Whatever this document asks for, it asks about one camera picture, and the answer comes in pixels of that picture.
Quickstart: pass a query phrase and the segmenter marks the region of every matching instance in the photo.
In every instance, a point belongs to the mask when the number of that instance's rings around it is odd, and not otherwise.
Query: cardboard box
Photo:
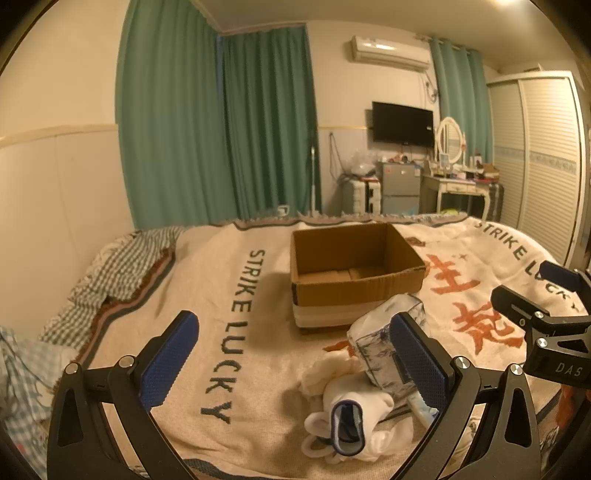
[[[499,177],[501,176],[498,168],[496,168],[491,163],[485,163],[482,166],[482,169],[483,169],[482,178],[484,178],[484,179],[495,180],[495,179],[499,179]]]
[[[293,232],[291,292],[301,329],[349,326],[398,293],[416,293],[425,263],[390,223]]]

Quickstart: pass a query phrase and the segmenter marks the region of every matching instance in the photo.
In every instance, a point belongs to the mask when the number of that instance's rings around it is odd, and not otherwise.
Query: blue gripper pad
[[[579,291],[581,289],[582,281],[578,273],[547,260],[540,264],[540,275],[544,280],[556,283],[568,291]]]
[[[449,402],[447,378],[423,340],[407,322],[414,320],[410,316],[405,318],[400,313],[392,317],[390,341],[425,403],[442,412]]]
[[[139,399],[146,410],[164,403],[199,337],[199,320],[194,313],[183,310],[175,322],[173,331],[163,333],[164,343],[141,377]]]

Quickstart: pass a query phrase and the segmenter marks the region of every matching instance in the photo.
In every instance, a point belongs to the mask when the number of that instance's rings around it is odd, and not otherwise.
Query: cream blanket
[[[200,321],[200,337],[163,406],[152,410],[172,445],[209,476],[386,480],[410,451],[375,464],[327,465],[300,452],[310,405],[298,379],[322,347],[345,332],[301,335],[290,293],[290,235],[305,223],[244,231],[235,225],[202,226],[179,237],[171,273],[139,310],[106,332],[92,367],[137,354],[180,310]],[[536,275],[549,253],[502,225],[467,218],[447,225],[397,225],[427,263],[419,297],[431,334],[452,356],[477,366],[505,369],[525,358],[523,335],[491,309],[500,283],[553,315],[578,315],[578,299]],[[558,386],[530,379],[537,410]],[[112,409],[109,421],[130,465],[138,463]],[[415,441],[424,429],[415,422]]]

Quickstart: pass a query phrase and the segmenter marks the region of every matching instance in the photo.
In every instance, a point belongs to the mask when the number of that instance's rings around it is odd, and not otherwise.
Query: white cloth
[[[308,398],[322,395],[332,379],[362,371],[359,358],[350,356],[346,349],[326,352],[303,373],[300,391]]]
[[[353,424],[345,419],[347,409],[353,412]],[[302,452],[311,458],[324,456],[328,463],[348,458],[374,462],[382,455],[391,455],[406,448],[413,439],[412,419],[405,419],[389,431],[375,431],[378,423],[394,408],[388,393],[371,384],[365,372],[346,374],[328,382],[323,395],[323,411],[311,413],[304,422],[310,435],[302,443]],[[357,441],[341,441],[341,424],[355,431]],[[331,445],[321,450],[311,448],[321,437]]]

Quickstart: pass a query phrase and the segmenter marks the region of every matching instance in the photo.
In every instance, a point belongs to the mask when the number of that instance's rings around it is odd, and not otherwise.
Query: orange chinese characters
[[[463,323],[455,331],[467,333],[472,337],[477,355],[482,350],[484,340],[514,348],[519,348],[523,344],[523,337],[508,337],[515,328],[501,320],[501,314],[492,309],[490,302],[476,310],[469,310],[463,303],[454,303],[454,305],[460,310],[460,316],[453,321]]]
[[[431,289],[438,295],[443,295],[444,293],[465,291],[480,285],[480,280],[470,280],[464,283],[459,283],[457,281],[457,278],[460,277],[462,274],[459,273],[458,270],[450,268],[455,265],[454,262],[442,262],[436,255],[427,255],[427,258],[429,258],[429,261],[425,262],[425,265],[427,266],[425,276],[429,275],[432,269],[437,269],[439,270],[439,272],[435,274],[435,279],[442,280],[445,283],[447,283],[446,286],[433,287]]]

